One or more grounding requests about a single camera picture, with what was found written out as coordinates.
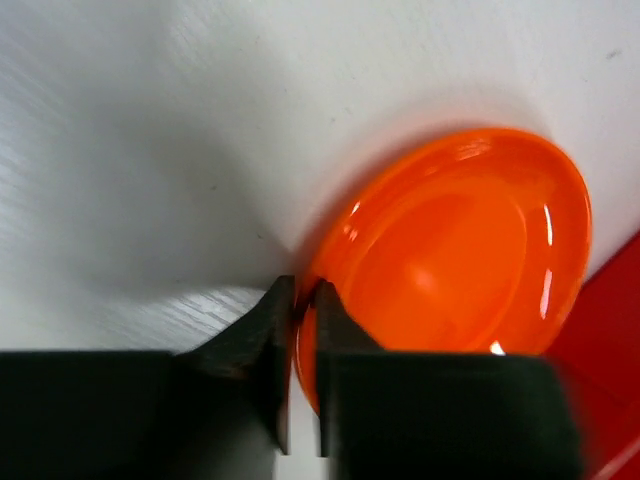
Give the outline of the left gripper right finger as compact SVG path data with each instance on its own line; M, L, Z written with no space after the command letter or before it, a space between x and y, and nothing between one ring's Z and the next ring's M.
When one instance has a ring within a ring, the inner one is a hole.
M380 346L320 281L320 454L333 479L579 479L579 430L543 358Z

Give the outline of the orange plate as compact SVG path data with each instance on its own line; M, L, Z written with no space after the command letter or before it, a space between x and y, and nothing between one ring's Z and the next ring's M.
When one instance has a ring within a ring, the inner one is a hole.
M348 200L299 280L332 283L347 313L400 351L540 354L586 275L586 183L530 132L447 135L395 160Z

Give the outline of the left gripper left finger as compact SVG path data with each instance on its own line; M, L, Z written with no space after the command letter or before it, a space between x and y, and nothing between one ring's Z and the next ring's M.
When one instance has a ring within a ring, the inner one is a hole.
M191 351L1 356L5 479L269 479L289 450L295 282Z

